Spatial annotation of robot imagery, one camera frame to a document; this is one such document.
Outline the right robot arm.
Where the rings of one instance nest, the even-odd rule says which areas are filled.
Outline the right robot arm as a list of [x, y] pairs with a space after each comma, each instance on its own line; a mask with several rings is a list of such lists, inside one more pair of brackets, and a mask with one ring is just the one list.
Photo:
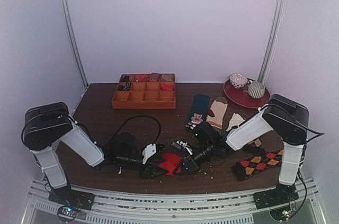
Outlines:
[[225, 158], [229, 150], [238, 151], [251, 141], [274, 131], [283, 142], [283, 150], [266, 152], [260, 149], [254, 157], [232, 166], [235, 177], [244, 181], [271, 166], [281, 165], [278, 184], [272, 191], [275, 203], [283, 203], [292, 195], [307, 144], [308, 109], [284, 96], [274, 94], [258, 112], [221, 135], [207, 122], [193, 129], [200, 147], [188, 153], [174, 169], [174, 174], [191, 174], [213, 155]]

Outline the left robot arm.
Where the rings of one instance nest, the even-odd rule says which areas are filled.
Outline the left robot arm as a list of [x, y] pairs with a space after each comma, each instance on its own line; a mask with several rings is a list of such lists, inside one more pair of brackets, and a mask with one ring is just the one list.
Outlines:
[[112, 165], [127, 166], [139, 169], [142, 178], [168, 172], [162, 166], [165, 163], [163, 145], [153, 141], [138, 149], [135, 137], [121, 130], [117, 130], [109, 142], [100, 145], [91, 137], [87, 127], [69, 114], [64, 102], [28, 109], [24, 115], [21, 141], [34, 155], [50, 187], [56, 190], [56, 197], [65, 205], [76, 201], [76, 193], [69, 188], [69, 179], [54, 148], [57, 142], [62, 142], [87, 165], [99, 171]]

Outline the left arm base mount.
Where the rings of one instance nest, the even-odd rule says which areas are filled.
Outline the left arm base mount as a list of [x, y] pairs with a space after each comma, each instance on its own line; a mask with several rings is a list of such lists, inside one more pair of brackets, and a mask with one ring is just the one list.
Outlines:
[[70, 190], [64, 192], [49, 192], [49, 201], [60, 204], [57, 208], [57, 217], [61, 222], [69, 223], [79, 217], [82, 210], [91, 210], [95, 195], [93, 193]]

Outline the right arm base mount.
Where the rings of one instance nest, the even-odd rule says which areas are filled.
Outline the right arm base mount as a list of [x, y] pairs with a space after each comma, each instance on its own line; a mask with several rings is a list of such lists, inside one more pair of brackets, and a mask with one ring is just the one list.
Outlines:
[[292, 217], [291, 202], [299, 199], [296, 186], [277, 184], [274, 189], [253, 194], [256, 208], [269, 208], [270, 216], [276, 221], [287, 221]]

